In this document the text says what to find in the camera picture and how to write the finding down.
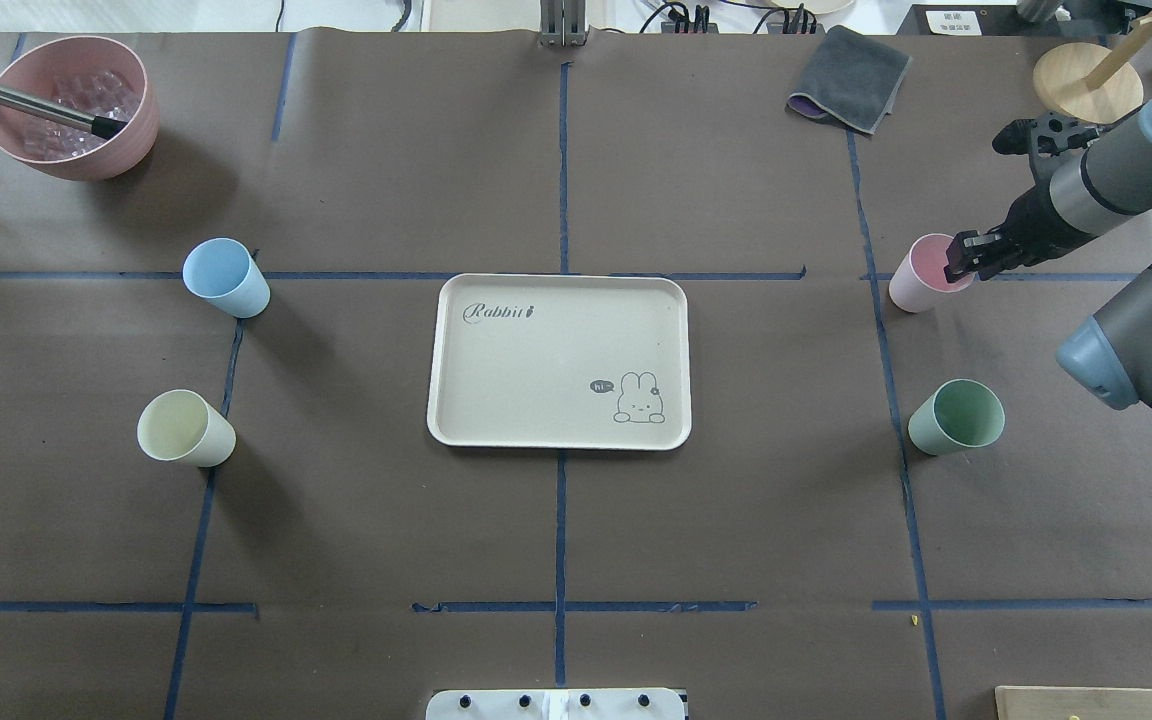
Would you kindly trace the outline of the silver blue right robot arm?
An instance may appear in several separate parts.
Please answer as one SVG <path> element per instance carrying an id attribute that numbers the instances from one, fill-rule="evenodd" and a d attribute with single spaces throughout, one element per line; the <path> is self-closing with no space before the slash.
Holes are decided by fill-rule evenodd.
<path id="1" fill-rule="evenodd" d="M 1064 258 L 1152 211 L 1152 99 L 1106 126 L 1052 111 L 1015 120 L 993 147 L 1028 156 L 1034 183 L 996 227 L 952 238 L 942 263 L 950 281 Z M 1102 404 L 1152 410 L 1152 262 L 1066 338 L 1056 359 Z"/>

